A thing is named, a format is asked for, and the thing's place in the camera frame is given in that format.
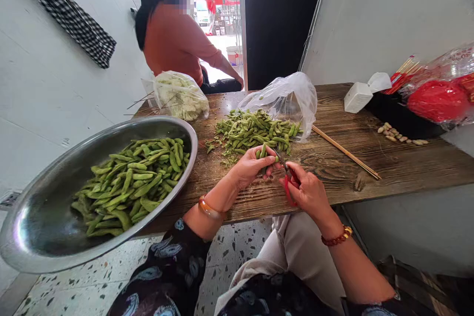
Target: black and white checkered towel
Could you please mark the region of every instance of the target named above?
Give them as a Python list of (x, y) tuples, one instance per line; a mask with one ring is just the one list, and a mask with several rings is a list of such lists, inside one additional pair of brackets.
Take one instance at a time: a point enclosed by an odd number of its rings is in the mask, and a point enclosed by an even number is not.
[(101, 68), (108, 68), (117, 42), (74, 0), (38, 0)]

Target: edamame pile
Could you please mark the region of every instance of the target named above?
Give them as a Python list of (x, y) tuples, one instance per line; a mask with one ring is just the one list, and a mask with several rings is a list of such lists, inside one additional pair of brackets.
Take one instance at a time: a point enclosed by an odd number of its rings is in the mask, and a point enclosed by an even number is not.
[(75, 194), (71, 207), (86, 222), (87, 236), (118, 236), (152, 212), (178, 184), (189, 163), (180, 138), (132, 140), (100, 166)]
[(227, 160), (223, 161), (226, 166), (235, 164), (238, 159), (234, 153), (245, 154), (252, 147), (266, 144), (271, 148), (278, 148), (280, 152), (286, 151), (291, 153), (290, 145), (297, 134), (302, 133), (300, 130), (301, 123), (291, 121), (272, 120), (264, 110), (259, 109), (255, 113), (250, 111), (231, 110), (227, 115), (228, 119), (222, 120), (216, 125), (216, 136), (213, 140), (208, 141), (207, 152), (209, 153), (214, 146), (212, 142), (221, 143), (226, 150), (222, 153)]

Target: vegetable in plastic bag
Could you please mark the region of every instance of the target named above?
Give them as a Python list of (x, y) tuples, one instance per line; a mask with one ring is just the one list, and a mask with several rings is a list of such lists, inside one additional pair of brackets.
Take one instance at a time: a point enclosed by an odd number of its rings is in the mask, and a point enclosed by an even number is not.
[(301, 122), (305, 142), (315, 121), (317, 96), (315, 86), (302, 72), (276, 78), (264, 89), (247, 95), (237, 106), (242, 111), (265, 110), (272, 119)]
[(446, 130), (474, 121), (474, 42), (429, 62), (399, 93), (410, 111)]
[(153, 89), (160, 113), (185, 121), (209, 117), (209, 101), (189, 75), (162, 72), (155, 77)]

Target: woman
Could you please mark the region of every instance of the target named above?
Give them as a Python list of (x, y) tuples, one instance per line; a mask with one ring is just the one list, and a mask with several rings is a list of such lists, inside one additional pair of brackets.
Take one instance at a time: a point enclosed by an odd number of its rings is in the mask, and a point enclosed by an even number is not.
[[(109, 315), (193, 315), (210, 241), (225, 212), (261, 168), (268, 167), (265, 180), (273, 165), (281, 168), (269, 147), (267, 157), (256, 159), (261, 149), (248, 150), (205, 196), (205, 205), (194, 205), (150, 247), (146, 262), (133, 273)], [(322, 243), (321, 237), (333, 241), (341, 236), (344, 227), (322, 182), (298, 164), (287, 164), (301, 181), (299, 188), (289, 185), (291, 195), (306, 213), (275, 220), (276, 229), (259, 256), (242, 265), (231, 289), (217, 301), (215, 315), (411, 314), (352, 238), (331, 247)]]
[[(141, 2), (135, 18), (135, 33), (138, 46), (155, 76), (169, 70), (187, 74), (194, 78), (204, 94), (242, 90), (242, 78), (186, 14), (186, 0)], [(209, 84), (199, 58), (233, 79)]]

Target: stainless steel bowl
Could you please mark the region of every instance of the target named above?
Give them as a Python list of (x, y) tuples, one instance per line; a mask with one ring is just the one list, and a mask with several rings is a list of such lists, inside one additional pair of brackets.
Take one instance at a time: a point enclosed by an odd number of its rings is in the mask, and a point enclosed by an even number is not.
[[(93, 177), (90, 167), (119, 152), (131, 139), (179, 137), (191, 148), (189, 164), (166, 199), (145, 219), (118, 237), (87, 238), (81, 216), (70, 208), (73, 194)], [(127, 241), (155, 219), (188, 179), (198, 137), (185, 121), (155, 116), (119, 123), (86, 139), (51, 163), (24, 190), (0, 233), (0, 253), (13, 268), (51, 273), (88, 262)]]

